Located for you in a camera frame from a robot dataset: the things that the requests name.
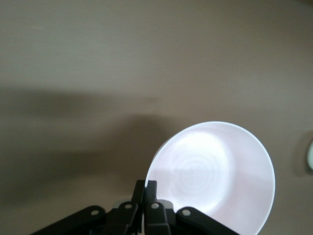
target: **white bowl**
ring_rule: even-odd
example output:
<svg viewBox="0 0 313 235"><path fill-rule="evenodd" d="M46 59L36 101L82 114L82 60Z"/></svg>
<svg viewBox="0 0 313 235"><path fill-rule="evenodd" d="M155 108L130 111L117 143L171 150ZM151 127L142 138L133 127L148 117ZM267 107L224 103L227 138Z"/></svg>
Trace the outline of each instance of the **white bowl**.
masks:
<svg viewBox="0 0 313 235"><path fill-rule="evenodd" d="M261 142L244 128L220 121L188 127L156 153L146 178L157 181L157 199L174 211L194 207L241 235L266 222L275 175Z"/></svg>

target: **white object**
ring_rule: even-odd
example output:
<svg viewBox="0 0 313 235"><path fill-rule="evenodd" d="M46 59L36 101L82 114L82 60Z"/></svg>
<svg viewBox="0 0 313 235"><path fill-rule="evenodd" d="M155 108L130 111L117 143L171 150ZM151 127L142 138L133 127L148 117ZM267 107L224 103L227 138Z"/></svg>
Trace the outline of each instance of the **white object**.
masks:
<svg viewBox="0 0 313 235"><path fill-rule="evenodd" d="M194 207L240 235L256 235L271 210L275 176L270 157L250 132L204 122L179 132L156 153L146 178L174 211Z"/></svg>
<svg viewBox="0 0 313 235"><path fill-rule="evenodd" d="M313 142L311 143L308 150L308 165L313 170Z"/></svg>

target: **beige wall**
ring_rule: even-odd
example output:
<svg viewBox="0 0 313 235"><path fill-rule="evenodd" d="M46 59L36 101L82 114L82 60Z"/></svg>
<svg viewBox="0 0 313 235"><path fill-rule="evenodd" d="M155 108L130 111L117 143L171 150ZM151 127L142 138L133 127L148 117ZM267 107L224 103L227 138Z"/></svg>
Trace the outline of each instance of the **beige wall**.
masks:
<svg viewBox="0 0 313 235"><path fill-rule="evenodd" d="M0 234L130 197L161 144L222 120L276 173L262 235L310 235L309 1L1 1Z"/></svg>

